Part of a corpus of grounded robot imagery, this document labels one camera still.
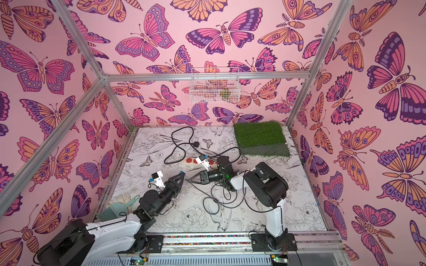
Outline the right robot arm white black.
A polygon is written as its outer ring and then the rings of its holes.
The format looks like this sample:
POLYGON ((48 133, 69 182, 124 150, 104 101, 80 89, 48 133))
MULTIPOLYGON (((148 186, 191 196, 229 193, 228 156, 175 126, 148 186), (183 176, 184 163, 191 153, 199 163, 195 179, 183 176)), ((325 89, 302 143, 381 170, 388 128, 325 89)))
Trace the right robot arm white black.
POLYGON ((284 247, 288 230, 284 229, 282 209, 287 197, 288 183, 267 163, 260 162, 252 170, 238 172, 227 156, 219 156, 216 169, 204 170, 189 178, 191 184, 219 183, 230 192, 250 188, 257 200, 266 207, 265 238, 272 250, 284 247))

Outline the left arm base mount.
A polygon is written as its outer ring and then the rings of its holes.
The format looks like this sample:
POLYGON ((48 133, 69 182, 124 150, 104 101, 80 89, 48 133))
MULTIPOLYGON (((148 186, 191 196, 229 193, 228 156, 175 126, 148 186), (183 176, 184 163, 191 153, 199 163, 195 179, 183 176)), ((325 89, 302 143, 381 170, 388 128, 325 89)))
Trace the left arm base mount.
POLYGON ((164 242, 164 235, 147 235, 137 233, 134 236, 134 243, 127 250, 128 253, 161 253, 164 242))

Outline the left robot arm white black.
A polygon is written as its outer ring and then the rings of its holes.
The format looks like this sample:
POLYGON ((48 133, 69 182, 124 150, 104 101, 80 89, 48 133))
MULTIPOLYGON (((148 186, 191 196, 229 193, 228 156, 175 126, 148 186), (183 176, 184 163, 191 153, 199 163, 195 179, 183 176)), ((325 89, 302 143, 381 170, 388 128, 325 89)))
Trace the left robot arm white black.
POLYGON ((98 223, 70 222, 40 248, 34 261, 41 266, 85 266, 114 253, 144 251, 147 230, 180 193, 184 180, 185 173, 181 171, 165 182, 162 191, 147 191, 130 214, 98 223))

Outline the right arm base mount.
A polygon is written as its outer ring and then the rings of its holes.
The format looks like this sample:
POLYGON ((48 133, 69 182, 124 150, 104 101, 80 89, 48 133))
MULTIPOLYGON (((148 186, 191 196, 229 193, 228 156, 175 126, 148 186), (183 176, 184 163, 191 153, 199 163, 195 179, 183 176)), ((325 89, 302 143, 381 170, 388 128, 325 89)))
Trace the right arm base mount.
POLYGON ((288 250, 297 251, 297 243, 294 234, 282 234, 279 237, 274 237, 265 233, 250 234, 252 250, 254 252, 278 252, 288 250))

